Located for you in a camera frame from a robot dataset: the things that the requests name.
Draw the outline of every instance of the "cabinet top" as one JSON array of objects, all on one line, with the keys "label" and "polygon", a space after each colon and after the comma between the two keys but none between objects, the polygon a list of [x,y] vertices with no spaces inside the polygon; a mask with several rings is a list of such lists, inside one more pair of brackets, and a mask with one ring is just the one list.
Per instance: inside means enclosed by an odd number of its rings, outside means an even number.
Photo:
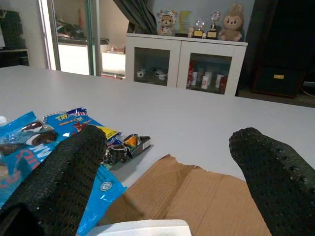
[{"label": "cabinet top", "polygon": [[234,42],[234,41],[223,41],[214,39],[202,39],[202,38],[186,38],[186,37],[174,37],[164,35],[153,35],[153,34],[140,34],[140,33],[127,33],[127,37],[139,37],[139,38],[157,38],[157,39],[168,39],[177,41],[189,41],[189,42],[200,42],[200,43],[214,43],[214,44],[225,44],[234,46],[247,46],[246,42]]}]

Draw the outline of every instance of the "gold label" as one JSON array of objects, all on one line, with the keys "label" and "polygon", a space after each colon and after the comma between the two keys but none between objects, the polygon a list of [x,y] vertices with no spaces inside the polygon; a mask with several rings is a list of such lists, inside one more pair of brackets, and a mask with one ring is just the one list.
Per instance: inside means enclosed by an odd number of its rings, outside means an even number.
[{"label": "gold label", "polygon": [[193,32],[193,36],[202,37],[203,31],[201,30],[195,30]]},{"label": "gold label", "polygon": [[274,75],[274,79],[280,79],[283,80],[284,79],[284,75]]},{"label": "gold label", "polygon": [[208,32],[208,35],[207,35],[208,38],[216,38],[217,37],[217,32]]}]

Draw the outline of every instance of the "floor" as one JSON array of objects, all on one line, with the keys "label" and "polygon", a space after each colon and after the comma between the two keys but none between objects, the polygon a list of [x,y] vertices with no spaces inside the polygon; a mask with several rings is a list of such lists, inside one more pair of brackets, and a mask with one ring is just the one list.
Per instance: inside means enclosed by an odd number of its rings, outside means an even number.
[{"label": "floor", "polygon": [[257,100],[279,102],[279,103],[315,108],[315,97],[308,96],[302,92],[298,94],[296,98],[287,98],[287,97],[278,97],[278,96],[272,96],[272,95],[266,95],[266,94],[253,93],[250,88],[244,88],[244,89],[239,90],[238,96],[257,99]]}]

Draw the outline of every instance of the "cable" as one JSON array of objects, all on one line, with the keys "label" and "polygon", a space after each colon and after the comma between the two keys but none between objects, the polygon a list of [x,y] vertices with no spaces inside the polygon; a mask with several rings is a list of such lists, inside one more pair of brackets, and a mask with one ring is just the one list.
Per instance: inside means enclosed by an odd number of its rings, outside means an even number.
[{"label": "cable", "polygon": [[306,92],[302,87],[301,87],[301,90],[302,90],[302,92],[305,93],[306,95],[311,96],[311,97],[315,97],[315,95],[312,95],[312,94]]}]

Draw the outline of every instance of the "beige plush monkey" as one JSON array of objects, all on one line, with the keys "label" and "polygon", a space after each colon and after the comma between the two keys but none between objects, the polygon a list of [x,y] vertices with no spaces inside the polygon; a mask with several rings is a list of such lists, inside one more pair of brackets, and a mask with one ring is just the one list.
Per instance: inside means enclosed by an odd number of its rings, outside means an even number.
[{"label": "beige plush monkey", "polygon": [[240,41],[242,34],[239,32],[243,26],[243,6],[233,3],[228,15],[223,20],[223,27],[219,32],[221,40]]}]

